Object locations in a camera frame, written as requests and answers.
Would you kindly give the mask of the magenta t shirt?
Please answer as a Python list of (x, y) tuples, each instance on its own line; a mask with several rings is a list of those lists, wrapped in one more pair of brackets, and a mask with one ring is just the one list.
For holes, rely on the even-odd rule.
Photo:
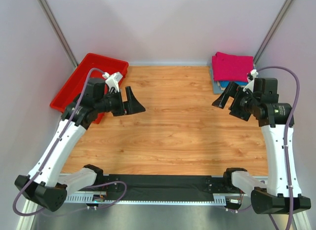
[(215, 81), (247, 82), (247, 75), (253, 70), (253, 57), (217, 52), (211, 65)]

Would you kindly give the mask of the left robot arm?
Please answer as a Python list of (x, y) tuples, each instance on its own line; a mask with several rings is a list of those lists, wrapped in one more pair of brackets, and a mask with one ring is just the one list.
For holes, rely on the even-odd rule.
[(120, 91), (105, 92), (106, 82), (101, 78), (88, 78), (82, 92), (65, 108), (57, 131), (43, 156), (28, 175), (19, 175), (15, 186), (23, 195), (44, 209), (57, 211), (66, 197), (85, 188), (100, 187), (103, 170), (87, 164), (80, 171), (60, 177), (61, 170), (73, 148), (99, 114), (113, 116), (145, 112), (135, 98), (131, 87), (125, 88), (127, 100)]

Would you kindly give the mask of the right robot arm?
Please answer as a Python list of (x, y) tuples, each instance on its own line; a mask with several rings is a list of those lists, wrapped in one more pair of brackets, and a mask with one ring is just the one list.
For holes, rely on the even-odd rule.
[[(265, 140), (269, 174), (268, 182), (264, 184), (244, 168), (228, 168), (224, 172), (228, 185), (247, 194), (257, 214), (289, 214), (290, 180), (293, 186), (293, 212), (309, 210), (311, 200), (302, 196), (294, 165), (294, 119), (290, 119), (292, 106), (278, 101), (277, 79), (255, 78), (246, 87), (230, 82), (212, 105), (223, 109), (230, 97), (233, 98), (230, 115), (245, 121), (253, 115), (258, 120)], [(290, 124), (285, 133), (288, 119)]]

